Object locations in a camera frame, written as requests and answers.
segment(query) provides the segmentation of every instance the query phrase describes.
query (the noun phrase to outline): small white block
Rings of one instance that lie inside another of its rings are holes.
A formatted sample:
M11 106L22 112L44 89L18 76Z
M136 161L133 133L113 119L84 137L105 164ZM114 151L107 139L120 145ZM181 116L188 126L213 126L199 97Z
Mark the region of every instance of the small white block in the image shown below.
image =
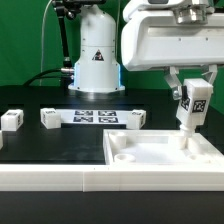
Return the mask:
M146 122L145 110L133 110L127 119L127 129L139 130Z
M23 110L8 110L1 116L2 131L17 131L23 124Z
M61 114L54 108L43 108L40 110L41 122L47 129L61 127Z

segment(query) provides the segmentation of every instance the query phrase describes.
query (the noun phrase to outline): black table surface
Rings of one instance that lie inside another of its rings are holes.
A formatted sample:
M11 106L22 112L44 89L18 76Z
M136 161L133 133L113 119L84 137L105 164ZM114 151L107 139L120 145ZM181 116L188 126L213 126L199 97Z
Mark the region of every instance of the black table surface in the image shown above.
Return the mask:
M105 164L103 130L124 125L62 125L47 130L40 109L147 111L143 129L177 130L178 102L169 90L128 90L111 100L68 96L59 87L0 87L0 115L23 109L24 124L4 132L1 164ZM224 115L209 108L197 128L224 153ZM224 192L0 192L5 223L224 223Z

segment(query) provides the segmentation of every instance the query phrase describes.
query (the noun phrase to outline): blue light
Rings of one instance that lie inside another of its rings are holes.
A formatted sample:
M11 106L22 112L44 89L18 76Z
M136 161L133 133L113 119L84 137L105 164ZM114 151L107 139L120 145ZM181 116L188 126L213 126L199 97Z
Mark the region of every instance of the blue light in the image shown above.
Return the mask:
M77 63L75 63L75 66L74 66L74 82L73 82L73 86L75 86L76 72L77 72Z
M121 87L121 66L118 66L119 87Z

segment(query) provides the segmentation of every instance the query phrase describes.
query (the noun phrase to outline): warning label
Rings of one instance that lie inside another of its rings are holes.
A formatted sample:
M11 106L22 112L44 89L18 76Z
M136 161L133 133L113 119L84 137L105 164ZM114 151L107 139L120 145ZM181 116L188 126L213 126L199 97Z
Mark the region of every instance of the warning label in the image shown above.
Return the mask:
M100 50L98 50L98 51L96 52L96 54L94 55L94 57L93 57L93 61L104 61L104 58L103 58L103 56L102 56Z

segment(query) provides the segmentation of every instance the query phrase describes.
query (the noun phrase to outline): green backdrop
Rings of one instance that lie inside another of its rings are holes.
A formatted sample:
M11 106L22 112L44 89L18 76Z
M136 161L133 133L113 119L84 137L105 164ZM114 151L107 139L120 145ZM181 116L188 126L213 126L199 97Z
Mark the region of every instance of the green backdrop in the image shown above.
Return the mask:
M120 35L125 22L122 11L128 0L121 0L121 15L118 38L118 62L121 62ZM0 1L0 85L21 85L40 72L41 25L48 0ZM107 0L101 8L117 19L118 0ZM69 49L72 61L79 58L79 19L66 21ZM45 30L44 70L62 66L62 49L56 14L51 7L47 14ZM123 66L122 83L127 88L167 89L169 88L159 71L128 72ZM181 71L184 77L200 77L199 71ZM224 69L220 69L215 82L212 106L224 113ZM59 85L58 81L44 80L42 85Z

